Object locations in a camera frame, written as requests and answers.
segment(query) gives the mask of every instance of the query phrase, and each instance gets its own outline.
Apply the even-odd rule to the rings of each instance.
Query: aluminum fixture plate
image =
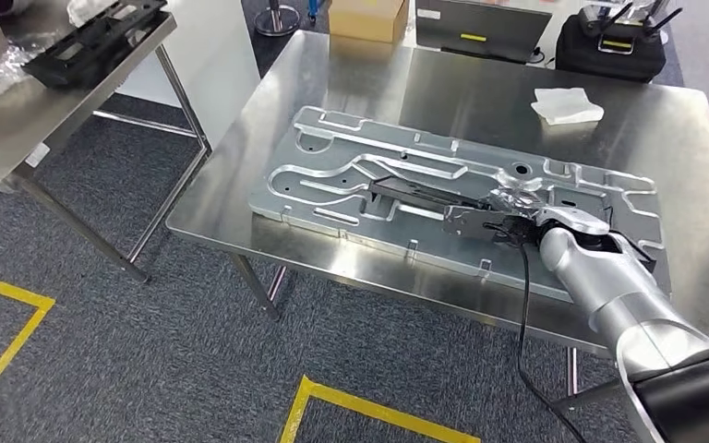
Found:
[[[656,280],[670,293],[653,181],[354,115],[301,109],[248,203],[255,213],[278,222],[523,287],[516,248],[446,234],[440,213],[383,196],[372,199],[370,180],[389,174],[471,198],[508,187],[534,193],[550,205],[588,211],[654,257]],[[532,291],[571,302],[536,248],[528,249]]]

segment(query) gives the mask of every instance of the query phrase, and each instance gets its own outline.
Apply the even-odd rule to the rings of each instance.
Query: metal stand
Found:
[[[282,37],[300,27],[300,14],[291,6],[270,0],[270,7],[254,17],[254,28],[266,37]]]
[[[146,275],[145,272],[139,270],[131,262],[126,260],[115,247],[107,243],[106,240],[94,232],[84,221],[75,215],[74,212],[64,206],[63,203],[56,200],[55,197],[51,196],[42,185],[33,181],[31,178],[32,175],[33,169],[26,164],[20,165],[12,174],[21,188],[57,215],[58,218],[71,226],[72,229],[85,237],[94,247],[99,249],[107,258],[110,258],[113,263],[118,265],[118,268],[125,270],[137,281],[145,282],[148,280],[148,275]]]
[[[567,395],[577,394],[577,349],[567,348]]]
[[[615,395],[621,387],[620,379],[615,378],[607,383],[580,392],[578,390],[577,376],[577,349],[567,348],[567,396],[553,402],[560,409],[573,410],[592,401],[607,399]]]
[[[164,125],[161,123],[152,122],[149,120],[143,120],[141,118],[107,113],[105,111],[95,111],[93,114],[100,116],[102,118],[108,118],[118,122],[128,123],[131,125],[148,127],[151,129],[156,129],[164,132],[169,132],[172,134],[177,134],[184,137],[193,137],[197,139],[199,143],[199,152],[187,166],[186,170],[181,175],[180,179],[177,181],[173,190],[164,200],[159,210],[153,216],[148,227],[140,235],[137,243],[129,252],[128,257],[124,257],[118,252],[115,247],[106,240],[104,240],[100,235],[95,233],[84,221],[82,221],[74,212],[65,207],[60,201],[51,196],[44,187],[35,182],[31,177],[33,176],[33,168],[30,168],[27,164],[22,164],[17,170],[12,174],[12,176],[17,181],[18,185],[25,189],[32,197],[36,198],[45,207],[51,210],[55,215],[57,215],[61,220],[68,223],[75,231],[80,233],[83,237],[91,242],[97,249],[99,249],[107,258],[109,258],[113,263],[115,263],[119,268],[125,270],[130,276],[135,278],[137,281],[145,282],[148,280],[148,276],[145,272],[138,269],[134,262],[137,260],[140,252],[142,252],[145,245],[150,240],[151,236],[156,232],[156,229],[164,220],[167,213],[172,208],[175,201],[180,196],[180,193],[186,187],[188,182],[194,176],[194,172],[202,164],[208,154],[211,153],[210,143],[205,133],[202,130],[202,126],[197,119],[197,115],[191,107],[191,103],[186,96],[186,91],[183,89],[180,78],[178,77],[175,69],[173,67],[170,58],[167,56],[167,52],[163,45],[159,45],[156,48],[156,56],[159,58],[159,62],[162,64],[162,69],[164,74],[170,80],[170,84],[173,86],[173,91],[181,103],[181,108],[183,108],[186,120],[191,126],[191,130],[184,129],[183,127]]]
[[[254,269],[251,268],[248,258],[233,253],[230,254],[230,258],[232,259],[237,270],[240,271],[240,275],[243,276],[244,280],[246,280],[246,284],[249,289],[251,289],[251,293],[254,295],[254,298],[257,299],[257,303],[259,303],[262,309],[268,312],[268,316],[270,316],[270,318],[278,320],[279,312],[276,310],[273,300],[275,300],[276,294],[279,292],[279,286],[281,286],[283,276],[286,274],[286,267],[281,266],[279,268],[276,275],[273,276],[273,281],[270,283],[270,288],[267,292],[265,292],[265,287],[262,286],[262,283],[259,281],[257,273],[255,273]]]
[[[621,380],[614,378],[607,383],[586,389],[563,399],[553,401],[553,404],[561,408],[574,409],[586,403],[608,399],[616,395],[621,389]]]

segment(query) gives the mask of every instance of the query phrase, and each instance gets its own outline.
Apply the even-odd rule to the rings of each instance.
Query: black cable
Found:
[[[517,239],[514,235],[509,233],[507,230],[501,228],[500,226],[484,225],[483,227],[486,229],[493,229],[495,231],[499,231],[501,233],[506,234],[510,238],[512,243],[521,251],[521,257],[523,257],[523,272],[525,274],[525,285],[523,286],[523,315],[521,317],[521,332],[518,336],[518,374],[521,376],[523,384],[529,390],[531,390],[535,397],[537,397],[541,402],[545,404],[545,407],[547,407],[554,415],[556,415],[556,418],[558,418],[559,421],[561,421],[561,424],[564,425],[572,433],[575,439],[579,443],[586,443],[585,438],[583,438],[583,434],[581,434],[577,427],[575,427],[575,425],[573,425],[572,422],[566,416],[564,416],[564,414],[559,410],[559,408],[557,408],[556,405],[554,405],[547,398],[547,396],[542,393],[542,391],[539,390],[537,386],[534,385],[534,383],[528,377],[528,373],[526,373],[525,368],[523,367],[523,344],[525,342],[529,298],[531,296],[531,280],[529,279],[528,255],[525,252],[525,246],[523,245],[523,243],[521,243],[519,239]]]

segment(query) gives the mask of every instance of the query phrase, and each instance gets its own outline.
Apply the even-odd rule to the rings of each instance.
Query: table top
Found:
[[[583,87],[597,123],[548,126],[534,88]],[[709,333],[709,107],[686,90],[298,31],[167,220],[204,245],[264,257],[515,328],[522,295],[404,257],[254,215],[248,195],[306,105],[655,180],[673,300]],[[577,308],[535,296],[534,335],[605,353]]]
[[[66,1],[38,0],[3,27],[10,41],[31,46],[48,34],[60,40],[71,30]],[[160,24],[99,86],[92,90],[50,90],[26,76],[0,95],[0,183],[50,136],[68,136],[113,94],[128,74],[175,29],[167,14]]]

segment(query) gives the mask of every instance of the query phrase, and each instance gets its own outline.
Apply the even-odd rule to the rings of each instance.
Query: yellow sticker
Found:
[[[475,42],[487,42],[487,37],[482,35],[461,34],[461,38],[464,40],[474,40]]]
[[[24,326],[23,329],[20,330],[18,336],[15,337],[15,339],[11,343],[9,343],[9,346],[6,347],[6,351],[1,354],[1,375],[1,373],[4,372],[4,369],[6,369],[6,366],[9,365],[9,362],[12,361],[12,358],[15,356],[15,354],[17,354],[20,348],[23,346],[23,343],[25,343],[26,340],[29,339],[31,333],[37,328],[37,326],[39,326],[40,322],[42,322],[42,319],[47,314],[47,311],[49,311],[50,308],[53,307],[55,300],[53,300],[52,298],[45,297],[43,295],[31,293],[29,291],[26,291],[25,289],[20,289],[17,286],[12,286],[11,284],[4,283],[1,281],[0,295],[14,300],[18,300],[19,302],[25,303],[27,305],[32,305],[37,308],[37,310],[34,311],[34,314],[29,319],[29,322],[26,323],[26,326]]]
[[[617,48],[626,48],[626,49],[631,48],[631,43],[613,42],[612,40],[603,40],[602,44],[606,44],[607,46],[615,46]]]
[[[306,376],[303,376],[300,381],[300,387],[297,389],[297,394],[294,396],[292,409],[289,411],[289,417],[279,440],[280,443],[294,442],[297,430],[300,428],[300,421],[303,419],[303,413],[306,411],[306,404],[308,404],[308,399],[310,398],[317,398],[341,406],[350,411],[376,418],[382,422],[408,429],[423,436],[435,438],[444,443],[480,443],[480,439],[477,437],[469,436],[446,426],[437,425],[408,413],[402,413],[376,404],[373,401],[363,400],[352,394],[320,385],[309,380]]]

